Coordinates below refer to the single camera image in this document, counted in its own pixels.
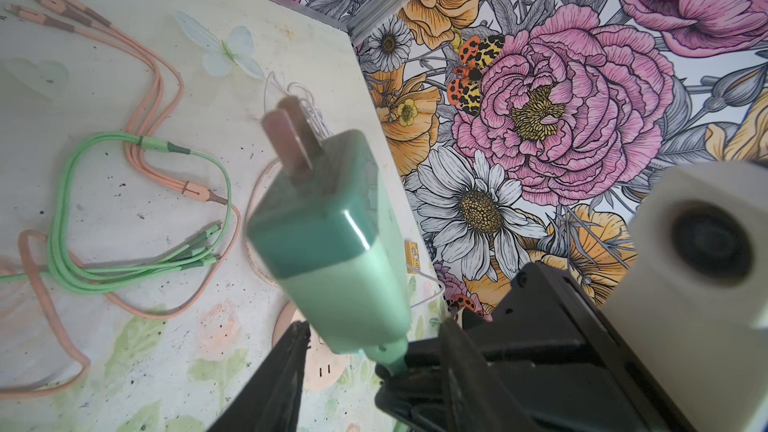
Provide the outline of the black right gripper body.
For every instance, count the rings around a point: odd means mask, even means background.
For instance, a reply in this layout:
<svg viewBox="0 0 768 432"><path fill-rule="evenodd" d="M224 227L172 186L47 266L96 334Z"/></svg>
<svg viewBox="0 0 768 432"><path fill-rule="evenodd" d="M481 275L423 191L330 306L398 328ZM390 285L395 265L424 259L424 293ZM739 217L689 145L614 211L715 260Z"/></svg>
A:
<svg viewBox="0 0 768 432"><path fill-rule="evenodd" d="M688 431L690 421L574 278L530 263L490 320L454 321L537 431ZM439 332L409 344L405 370L376 370L379 410L414 431L447 428Z"/></svg>

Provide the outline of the green USB charger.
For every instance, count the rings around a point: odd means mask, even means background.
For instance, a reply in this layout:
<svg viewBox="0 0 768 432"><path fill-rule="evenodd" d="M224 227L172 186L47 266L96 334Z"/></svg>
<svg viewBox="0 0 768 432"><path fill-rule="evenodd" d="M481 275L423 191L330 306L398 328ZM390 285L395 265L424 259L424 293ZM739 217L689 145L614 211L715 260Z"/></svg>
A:
<svg viewBox="0 0 768 432"><path fill-rule="evenodd" d="M262 127L281 169L248 221L249 243L334 352L401 348L412 320L404 239L365 135L319 141L294 96Z"/></svg>

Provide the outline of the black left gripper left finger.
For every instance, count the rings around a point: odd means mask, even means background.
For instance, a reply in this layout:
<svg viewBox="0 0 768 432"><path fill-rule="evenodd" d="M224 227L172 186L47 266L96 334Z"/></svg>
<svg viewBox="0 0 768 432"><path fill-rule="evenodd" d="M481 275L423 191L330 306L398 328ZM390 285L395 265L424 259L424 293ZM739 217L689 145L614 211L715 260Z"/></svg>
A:
<svg viewBox="0 0 768 432"><path fill-rule="evenodd" d="M209 432L295 432L310 325L292 323Z"/></svg>

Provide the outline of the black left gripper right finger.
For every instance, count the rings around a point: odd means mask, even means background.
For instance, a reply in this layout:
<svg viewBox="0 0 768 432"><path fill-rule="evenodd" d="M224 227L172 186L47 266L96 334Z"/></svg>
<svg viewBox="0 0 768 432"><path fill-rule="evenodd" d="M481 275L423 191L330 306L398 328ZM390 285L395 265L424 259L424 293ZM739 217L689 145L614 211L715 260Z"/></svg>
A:
<svg viewBox="0 0 768 432"><path fill-rule="evenodd" d="M450 431L539 429L456 322L441 324L439 344L443 401Z"/></svg>

